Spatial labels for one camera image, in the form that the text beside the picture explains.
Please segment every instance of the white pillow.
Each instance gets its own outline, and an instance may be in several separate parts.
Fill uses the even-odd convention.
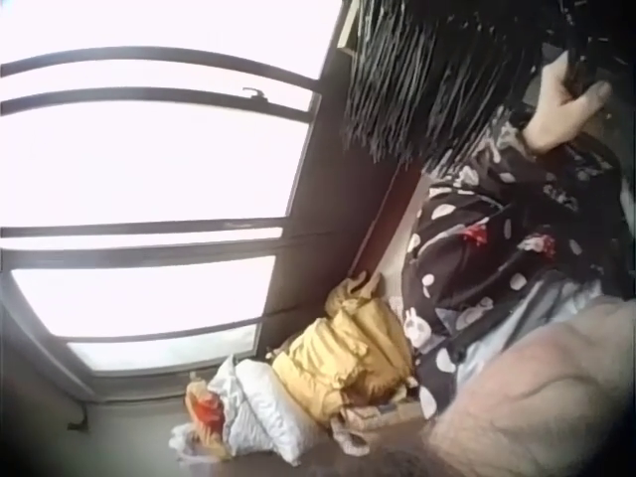
[[[232,457],[275,450],[240,386],[233,356],[219,367],[208,383],[208,390],[219,395],[223,402],[226,416],[223,443]]]
[[[273,441],[276,452],[291,465],[326,437],[318,424],[298,405],[266,363],[244,360],[237,377],[249,405]]]

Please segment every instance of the gray fabric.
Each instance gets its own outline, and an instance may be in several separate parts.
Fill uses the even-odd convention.
[[[504,323],[468,348],[466,359],[457,368],[457,389],[477,375],[489,361],[531,331],[548,323],[571,319],[600,295],[599,281],[580,285],[567,279],[559,271],[547,272]]]

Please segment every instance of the yellow cloth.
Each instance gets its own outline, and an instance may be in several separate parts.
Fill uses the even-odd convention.
[[[346,391],[366,402],[389,399],[412,374],[408,342],[398,318],[374,294],[381,277],[361,285],[348,278],[329,294],[319,318],[272,367],[289,393],[319,423],[348,403]]]

